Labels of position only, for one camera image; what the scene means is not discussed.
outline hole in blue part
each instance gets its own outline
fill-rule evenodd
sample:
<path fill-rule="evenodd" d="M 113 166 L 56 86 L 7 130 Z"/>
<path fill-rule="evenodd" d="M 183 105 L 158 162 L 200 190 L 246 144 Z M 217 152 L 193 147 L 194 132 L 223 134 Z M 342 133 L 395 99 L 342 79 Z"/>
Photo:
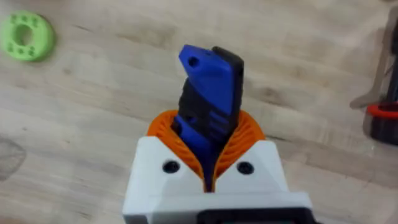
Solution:
<path fill-rule="evenodd" d="M 199 65 L 199 59 L 195 58 L 195 57 L 190 57 L 188 59 L 188 64 L 189 66 L 191 66 L 192 68 L 196 68 Z"/>

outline green spool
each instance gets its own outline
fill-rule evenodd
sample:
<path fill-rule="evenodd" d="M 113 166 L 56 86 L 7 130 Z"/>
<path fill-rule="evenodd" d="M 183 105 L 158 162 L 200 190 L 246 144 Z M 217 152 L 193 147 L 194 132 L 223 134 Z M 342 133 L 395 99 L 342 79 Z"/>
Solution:
<path fill-rule="evenodd" d="M 1 45 L 12 58 L 22 61 L 42 60 L 54 47 L 52 26 L 41 16 L 16 11 L 3 24 Z"/>

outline orange ribbed part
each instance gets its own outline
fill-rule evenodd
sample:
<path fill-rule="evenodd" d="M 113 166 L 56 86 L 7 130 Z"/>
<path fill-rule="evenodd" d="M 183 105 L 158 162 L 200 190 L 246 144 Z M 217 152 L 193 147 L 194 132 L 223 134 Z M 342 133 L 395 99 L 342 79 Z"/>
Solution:
<path fill-rule="evenodd" d="M 158 137 L 203 180 L 203 169 L 201 168 L 198 159 L 171 128 L 173 119 L 177 113 L 177 110 L 168 110 L 158 115 L 158 117 L 156 117 L 150 124 L 147 136 Z"/>
<path fill-rule="evenodd" d="M 250 114 L 241 110 L 239 113 L 238 127 L 236 127 L 234 133 L 229 138 L 215 165 L 212 191 L 215 191 L 217 178 L 258 140 L 265 140 L 265 138 L 256 121 Z"/>

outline black screw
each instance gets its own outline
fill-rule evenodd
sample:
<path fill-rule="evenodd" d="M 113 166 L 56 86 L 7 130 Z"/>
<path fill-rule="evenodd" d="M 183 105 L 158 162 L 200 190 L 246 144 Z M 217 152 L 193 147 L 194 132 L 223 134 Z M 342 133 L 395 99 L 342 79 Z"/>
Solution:
<path fill-rule="evenodd" d="M 180 169 L 180 164 L 176 161 L 167 161 L 163 164 L 163 171 L 168 174 L 174 174 Z"/>
<path fill-rule="evenodd" d="M 250 175 L 254 172 L 254 166 L 250 162 L 240 162 L 238 163 L 237 168 L 243 175 Z"/>

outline wooden surface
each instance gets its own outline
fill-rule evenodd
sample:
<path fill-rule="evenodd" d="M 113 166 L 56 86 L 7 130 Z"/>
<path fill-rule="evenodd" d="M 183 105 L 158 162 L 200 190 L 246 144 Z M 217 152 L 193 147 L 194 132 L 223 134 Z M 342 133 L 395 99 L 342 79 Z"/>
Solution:
<path fill-rule="evenodd" d="M 320 221 L 398 223 L 398 149 L 366 137 L 358 109 L 393 4 L 2 0 L 1 20 L 38 12 L 58 42 L 40 63 L 0 56 L 0 223 L 122 223 L 136 142 L 177 107 L 183 44 L 245 60 L 243 109 Z"/>

